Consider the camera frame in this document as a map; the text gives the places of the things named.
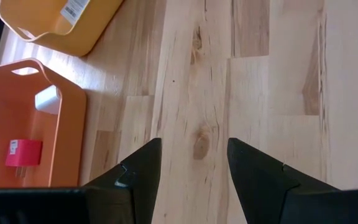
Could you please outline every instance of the barcode label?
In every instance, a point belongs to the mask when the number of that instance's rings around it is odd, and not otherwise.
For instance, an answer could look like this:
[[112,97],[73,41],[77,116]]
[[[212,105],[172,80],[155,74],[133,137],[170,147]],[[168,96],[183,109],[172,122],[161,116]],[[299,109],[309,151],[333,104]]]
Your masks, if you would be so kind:
[[14,155],[16,154],[17,149],[17,140],[12,140],[11,145],[9,146],[9,154]]
[[68,0],[60,14],[74,25],[80,18],[89,0]]

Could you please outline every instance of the wood grain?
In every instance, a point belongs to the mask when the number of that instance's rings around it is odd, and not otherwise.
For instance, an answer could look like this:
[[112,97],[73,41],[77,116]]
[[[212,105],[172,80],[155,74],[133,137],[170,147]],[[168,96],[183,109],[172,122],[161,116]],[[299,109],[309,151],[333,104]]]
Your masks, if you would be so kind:
[[154,223],[245,223],[236,137],[358,187],[358,1],[126,0],[91,53],[5,29],[0,63],[36,57],[88,95],[81,184],[162,137]]

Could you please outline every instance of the yellow plastic basket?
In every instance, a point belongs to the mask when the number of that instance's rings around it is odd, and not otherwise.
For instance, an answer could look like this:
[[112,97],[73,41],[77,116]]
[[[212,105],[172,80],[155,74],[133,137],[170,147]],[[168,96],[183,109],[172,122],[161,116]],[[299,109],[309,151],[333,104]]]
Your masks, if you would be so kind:
[[86,55],[122,0],[0,0],[0,18],[26,42]]

